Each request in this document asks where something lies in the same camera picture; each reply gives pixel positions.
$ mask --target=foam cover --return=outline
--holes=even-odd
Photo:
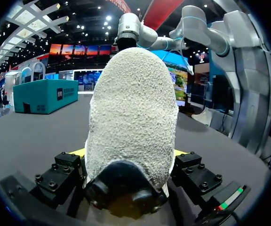
[[[88,176],[93,179],[110,163],[125,159],[162,188],[174,162],[177,114],[169,71],[155,54],[142,48],[116,54],[90,103]]]

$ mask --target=person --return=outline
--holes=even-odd
[[[3,95],[3,104],[4,105],[8,105],[9,101],[7,100],[7,92],[5,92],[5,94]]]
[[[2,92],[0,91],[0,107],[3,107]]]

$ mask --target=teal box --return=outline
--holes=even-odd
[[[50,114],[78,100],[78,81],[38,80],[13,87],[17,113]]]

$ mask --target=yellow pad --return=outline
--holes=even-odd
[[[79,155],[80,158],[82,158],[84,156],[84,153],[85,153],[85,150],[84,148],[80,149],[80,150],[77,150],[77,151],[74,151],[74,152],[70,152],[69,154],[75,154],[75,155]],[[177,157],[181,154],[189,154],[189,153],[186,153],[186,152],[181,152],[181,151],[178,151],[178,150],[175,150],[174,152],[174,157]]]

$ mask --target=gray table surface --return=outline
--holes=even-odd
[[[50,115],[9,113],[0,118],[0,180],[17,170],[33,180],[35,174],[50,167],[60,152],[83,148],[88,135],[90,99],[91,95],[79,95],[79,101]],[[175,148],[202,156],[208,169],[223,175],[223,185],[235,180],[252,188],[236,209],[240,217],[250,210],[271,175],[264,163],[248,150],[182,113],[178,115]],[[140,221],[116,219],[94,209],[87,211],[87,219],[96,220],[97,225],[175,225],[168,205]],[[193,206],[192,211],[197,214],[199,208]],[[229,218],[226,225],[232,223],[233,219]]]

